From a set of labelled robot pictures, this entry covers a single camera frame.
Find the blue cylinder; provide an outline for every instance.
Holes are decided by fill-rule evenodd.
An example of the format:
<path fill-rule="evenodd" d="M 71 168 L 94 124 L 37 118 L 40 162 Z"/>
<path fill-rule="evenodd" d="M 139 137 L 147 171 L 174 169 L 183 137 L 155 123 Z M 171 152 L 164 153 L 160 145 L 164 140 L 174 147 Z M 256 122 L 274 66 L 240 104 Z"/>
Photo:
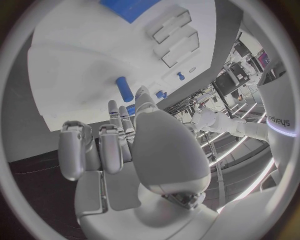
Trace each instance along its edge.
<path fill-rule="evenodd" d="M 119 77 L 116 80 L 117 87 L 119 88 L 119 91 L 122 95 L 122 98 L 124 102 L 129 103 L 134 99 L 134 95 L 131 92 L 130 87 L 128 86 L 128 83 L 126 81 L 126 78 L 124 76 Z"/>

